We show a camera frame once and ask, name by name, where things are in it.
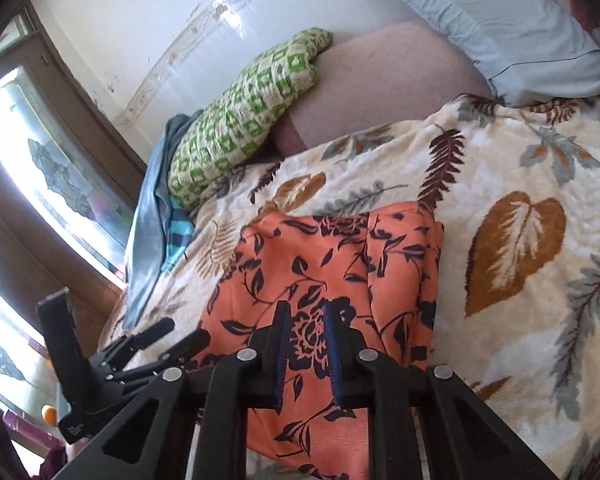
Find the blue grey striped cloth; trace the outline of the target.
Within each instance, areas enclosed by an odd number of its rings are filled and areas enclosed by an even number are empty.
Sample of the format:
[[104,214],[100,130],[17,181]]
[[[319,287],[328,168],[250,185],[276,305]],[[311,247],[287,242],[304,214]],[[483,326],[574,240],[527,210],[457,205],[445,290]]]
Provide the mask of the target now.
[[172,214],[168,172],[178,144],[201,113],[196,110],[193,115],[170,118],[149,157],[124,254],[128,283],[124,330],[132,330],[140,322],[160,278]]

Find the cream leaf-print fleece blanket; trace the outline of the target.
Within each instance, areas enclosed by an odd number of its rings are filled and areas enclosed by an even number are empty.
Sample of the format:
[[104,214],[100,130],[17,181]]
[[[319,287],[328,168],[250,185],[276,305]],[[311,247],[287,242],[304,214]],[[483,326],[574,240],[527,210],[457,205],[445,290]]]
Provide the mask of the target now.
[[368,475],[367,418],[329,383],[333,302],[396,361],[451,367],[562,479],[600,478],[600,100],[463,96],[424,120],[241,166],[138,324],[204,328],[193,368],[291,307],[280,411],[249,416],[251,471]]

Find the green checkered pillow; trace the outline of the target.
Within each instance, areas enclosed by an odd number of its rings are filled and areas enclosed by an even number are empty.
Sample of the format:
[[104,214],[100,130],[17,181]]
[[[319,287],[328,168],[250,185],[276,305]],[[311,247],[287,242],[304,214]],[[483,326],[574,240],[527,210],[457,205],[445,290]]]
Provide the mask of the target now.
[[168,172],[168,187],[191,210],[213,180],[259,151],[276,122],[317,83],[314,58],[332,33],[313,27],[258,54],[187,128]]

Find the light blue pillow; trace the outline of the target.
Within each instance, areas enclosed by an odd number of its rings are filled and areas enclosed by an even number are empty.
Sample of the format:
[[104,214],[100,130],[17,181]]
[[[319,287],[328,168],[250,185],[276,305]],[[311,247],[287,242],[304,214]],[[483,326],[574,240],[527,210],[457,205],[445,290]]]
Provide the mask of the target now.
[[600,94],[600,46],[554,0],[402,0],[508,106]]

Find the window with brown frame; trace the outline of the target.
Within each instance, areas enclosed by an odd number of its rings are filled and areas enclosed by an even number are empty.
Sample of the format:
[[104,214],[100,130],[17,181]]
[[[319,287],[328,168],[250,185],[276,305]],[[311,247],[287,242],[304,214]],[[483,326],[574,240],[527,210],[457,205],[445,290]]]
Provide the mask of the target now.
[[22,426],[29,468],[57,400],[36,306],[67,289],[80,345],[96,350],[124,287],[143,171],[22,6],[0,35],[0,409]]

